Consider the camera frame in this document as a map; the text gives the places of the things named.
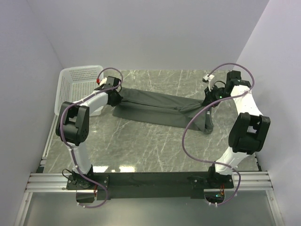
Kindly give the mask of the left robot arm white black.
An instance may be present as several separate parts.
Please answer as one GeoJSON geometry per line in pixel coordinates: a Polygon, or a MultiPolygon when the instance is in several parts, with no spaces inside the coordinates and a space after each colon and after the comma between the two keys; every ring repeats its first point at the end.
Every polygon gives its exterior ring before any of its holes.
{"type": "Polygon", "coordinates": [[[121,103],[123,79],[108,76],[96,79],[98,87],[94,91],[75,102],[62,103],[56,135],[68,148],[72,160],[70,182],[83,189],[94,184],[93,166],[87,154],[85,140],[89,135],[90,115],[105,105],[115,107],[121,103]]]}

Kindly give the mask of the aluminium frame rail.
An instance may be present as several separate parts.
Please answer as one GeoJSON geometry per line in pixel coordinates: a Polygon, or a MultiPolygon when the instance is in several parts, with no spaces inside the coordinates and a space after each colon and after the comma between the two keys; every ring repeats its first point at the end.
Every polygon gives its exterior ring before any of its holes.
{"type": "MultiPolygon", "coordinates": [[[[56,123],[57,116],[53,118],[38,170],[43,170],[43,167],[47,162],[47,157],[50,150],[56,123]]],[[[48,174],[38,172],[30,174],[14,225],[24,225],[25,218],[34,193],[65,192],[66,183],[67,179],[65,179],[61,174],[58,173],[48,174]]]]}

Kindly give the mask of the dark grey t shirt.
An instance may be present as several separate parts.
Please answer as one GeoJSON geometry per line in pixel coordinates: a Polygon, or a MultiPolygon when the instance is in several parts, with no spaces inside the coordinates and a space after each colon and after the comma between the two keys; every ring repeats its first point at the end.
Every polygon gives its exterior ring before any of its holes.
{"type": "Polygon", "coordinates": [[[202,99],[172,96],[139,89],[123,88],[123,97],[113,116],[169,127],[186,128],[191,119],[204,108],[202,99]]]}

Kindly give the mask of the white perforated plastic basket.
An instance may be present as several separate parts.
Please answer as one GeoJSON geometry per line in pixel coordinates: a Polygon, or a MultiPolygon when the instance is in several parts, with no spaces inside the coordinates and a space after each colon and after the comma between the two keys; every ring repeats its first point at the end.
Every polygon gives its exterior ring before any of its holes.
{"type": "Polygon", "coordinates": [[[76,102],[97,88],[96,78],[103,70],[100,65],[65,68],[60,71],[55,98],[55,115],[59,115],[63,102],[76,102]]]}

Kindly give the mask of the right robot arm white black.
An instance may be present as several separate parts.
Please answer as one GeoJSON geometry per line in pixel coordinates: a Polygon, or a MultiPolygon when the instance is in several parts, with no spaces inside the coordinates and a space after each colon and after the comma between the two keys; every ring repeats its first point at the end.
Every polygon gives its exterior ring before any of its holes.
{"type": "Polygon", "coordinates": [[[229,146],[221,158],[209,168],[206,177],[207,184],[217,188],[220,184],[228,183],[232,170],[244,158],[263,148],[270,118],[258,109],[252,95],[252,85],[241,78],[239,71],[228,72],[226,81],[220,88],[216,86],[218,81],[214,75],[205,75],[203,82],[207,84],[203,106],[213,108],[218,106],[222,99],[233,99],[238,113],[229,133],[229,146]]]}

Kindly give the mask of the black base crossbar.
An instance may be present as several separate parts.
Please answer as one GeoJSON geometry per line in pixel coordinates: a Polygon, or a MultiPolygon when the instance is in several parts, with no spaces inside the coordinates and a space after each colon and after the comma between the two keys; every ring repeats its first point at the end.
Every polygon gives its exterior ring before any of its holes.
{"type": "Polygon", "coordinates": [[[209,172],[123,172],[92,173],[88,177],[98,186],[76,173],[69,175],[67,190],[97,190],[97,199],[190,197],[203,199],[206,189],[231,189],[231,176],[209,172]]]}

